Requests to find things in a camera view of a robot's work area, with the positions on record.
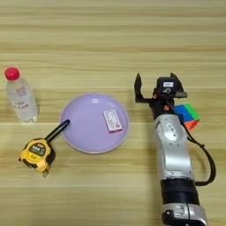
paper plate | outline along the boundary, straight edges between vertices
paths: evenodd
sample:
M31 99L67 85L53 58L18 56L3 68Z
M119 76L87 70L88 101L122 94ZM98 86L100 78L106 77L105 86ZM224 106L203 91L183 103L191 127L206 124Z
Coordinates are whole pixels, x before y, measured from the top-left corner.
M114 109L123 127L120 132L110 133L103 111ZM61 123L71 123L63 131L66 141L79 151L100 154L118 147L129 129L129 117L125 108L104 94L85 94L75 98L64 108Z

wood grain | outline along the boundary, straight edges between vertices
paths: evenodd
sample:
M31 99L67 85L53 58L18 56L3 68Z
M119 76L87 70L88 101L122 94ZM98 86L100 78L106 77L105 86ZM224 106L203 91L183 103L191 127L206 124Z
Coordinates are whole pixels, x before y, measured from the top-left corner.
M33 87L37 123L18 123L0 77L1 225L161 225L153 119L134 103L133 82L150 95L159 76L174 72L201 114L194 136L206 143L217 178L199 188L210 225L225 217L226 1L2 0L0 72L17 66ZM108 94L128 110L125 143L101 155L82 154L62 137L46 179L18 162L21 148L45 136L72 98ZM198 179L209 169L189 145Z

colorful cube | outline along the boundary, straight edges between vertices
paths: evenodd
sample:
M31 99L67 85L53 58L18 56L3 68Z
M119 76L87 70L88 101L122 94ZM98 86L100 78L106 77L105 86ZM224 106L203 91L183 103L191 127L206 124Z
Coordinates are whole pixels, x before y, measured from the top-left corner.
M174 110L178 115L183 116L188 130L194 128L200 121L200 115L189 103L177 105L175 106Z

bottle label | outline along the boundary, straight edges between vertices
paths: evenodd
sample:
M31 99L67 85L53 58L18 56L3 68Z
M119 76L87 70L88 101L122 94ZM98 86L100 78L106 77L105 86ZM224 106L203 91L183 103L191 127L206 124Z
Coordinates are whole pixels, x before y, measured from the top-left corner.
M19 100L14 100L13 107L21 120L30 120L38 114L36 101L32 94L23 95Z

